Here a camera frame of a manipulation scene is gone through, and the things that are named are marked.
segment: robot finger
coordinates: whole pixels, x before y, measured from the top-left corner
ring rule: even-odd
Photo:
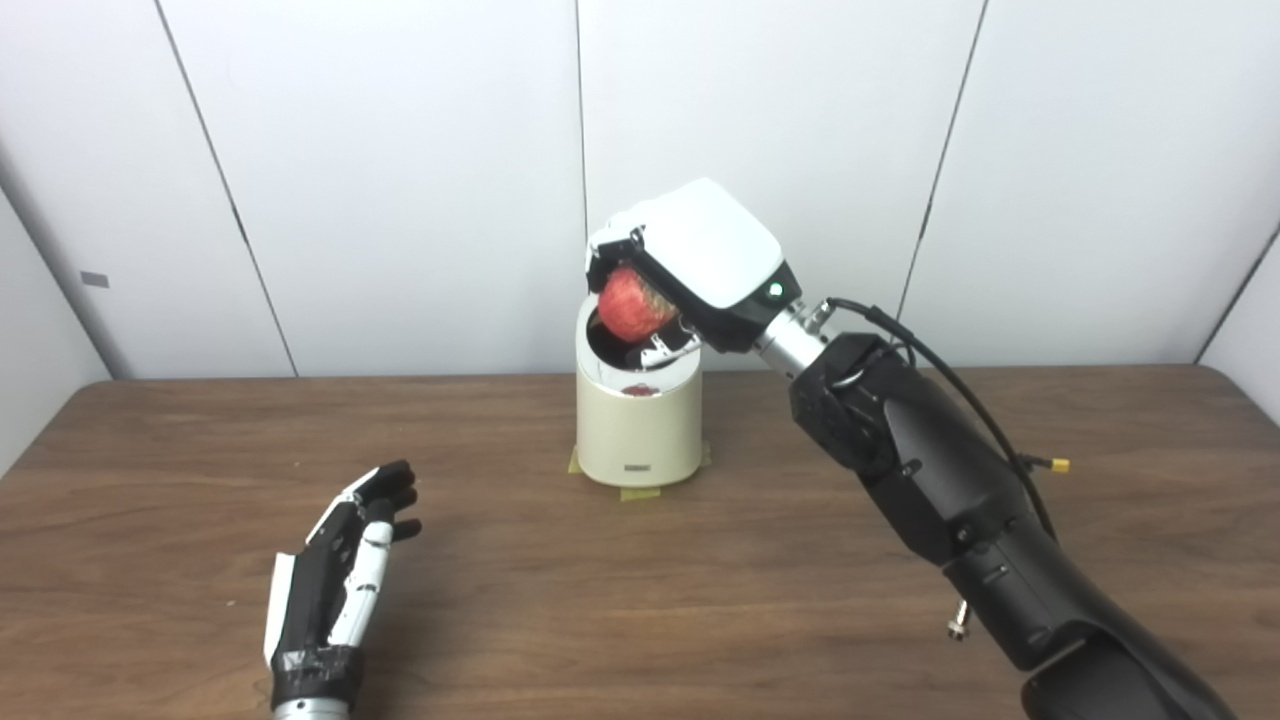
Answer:
[[[649,340],[632,347],[625,363],[632,370],[648,370],[678,360],[703,346],[703,338],[689,327],[685,316],[676,314]]]
[[[392,542],[416,538],[422,532],[421,520],[403,520],[392,525]]]
[[[644,223],[639,214],[618,213],[604,228],[586,238],[586,288],[600,292],[609,274],[644,246]]]
[[[375,468],[357,480],[358,484],[352,484],[348,489],[360,496],[365,506],[369,506],[375,500],[392,497],[412,487],[416,479],[413,470],[408,466],[408,461],[397,460]]]
[[[347,597],[338,620],[329,630],[330,646],[358,647],[365,638],[369,619],[378,603],[378,593],[381,591],[383,577],[387,574],[393,515],[394,510],[387,500],[374,501],[369,506],[370,521],[360,539],[351,573],[343,583]]]
[[[413,488],[404,488],[397,492],[396,495],[388,497],[387,500],[390,501],[392,507],[394,507],[396,511],[399,512],[401,510],[404,510],[410,505],[417,502],[417,491]]]

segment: black cable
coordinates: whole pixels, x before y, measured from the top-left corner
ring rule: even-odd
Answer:
[[[978,414],[982,424],[987,427],[987,432],[991,433],[991,437],[995,438],[996,445],[1000,446],[1000,450],[1009,460],[1009,466],[1012,468],[1014,474],[1018,475],[1018,479],[1023,483],[1023,488],[1027,491],[1027,497],[1030,498],[1032,507],[1036,510],[1036,515],[1039,516],[1041,527],[1044,528],[1044,534],[1057,542],[1057,533],[1053,530],[1053,521],[1050,520],[1048,507],[1044,506],[1044,498],[1041,497],[1039,489],[1036,487],[1036,482],[1032,480],[1032,475],[1027,470],[1027,464],[1023,461],[1018,451],[1014,450],[1014,445],[1009,442],[1009,437],[1005,436],[1005,430],[1000,428],[1000,424],[991,416],[991,413],[988,413],[987,407],[980,400],[978,400],[978,396],[969,389],[969,386],[965,384],[963,379],[960,379],[960,375],[957,375],[950,365],[943,363],[942,359],[938,357],[937,352],[933,352],[929,350],[929,346],[920,342],[920,340],[915,337],[911,331],[906,329],[901,323],[895,320],[890,314],[884,313],[879,307],[874,305],[868,307],[861,302],[854,302],[852,300],[845,300],[842,297],[829,297],[827,299],[827,302],[836,307],[858,313],[865,318],[868,323],[906,343],[909,348],[914,347],[920,355],[924,356],[925,360],[933,364],[938,373],[942,373],[942,377],[951,383],[951,387],[956,388],[956,392],[965,398],[965,402],[968,402],[969,406],[973,407],[973,411]]]
[[[890,352],[897,352],[899,350],[906,351],[906,361],[915,366],[915,348],[905,342],[895,342],[888,346]]]

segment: black and white hand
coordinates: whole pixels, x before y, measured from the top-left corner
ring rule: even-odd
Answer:
[[[276,717],[338,719],[355,705],[390,544],[422,530],[396,521],[417,501],[413,482],[403,460],[370,470],[334,497],[302,552],[275,556],[262,653]]]

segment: bolt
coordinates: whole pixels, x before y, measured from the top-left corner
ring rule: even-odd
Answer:
[[[956,642],[964,642],[969,637],[969,603],[964,600],[956,605],[956,614],[947,623],[947,637]]]

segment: red apple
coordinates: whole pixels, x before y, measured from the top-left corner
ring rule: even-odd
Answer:
[[[626,342],[641,342],[676,316],[676,306],[658,293],[631,265],[618,265],[596,304],[600,322]]]

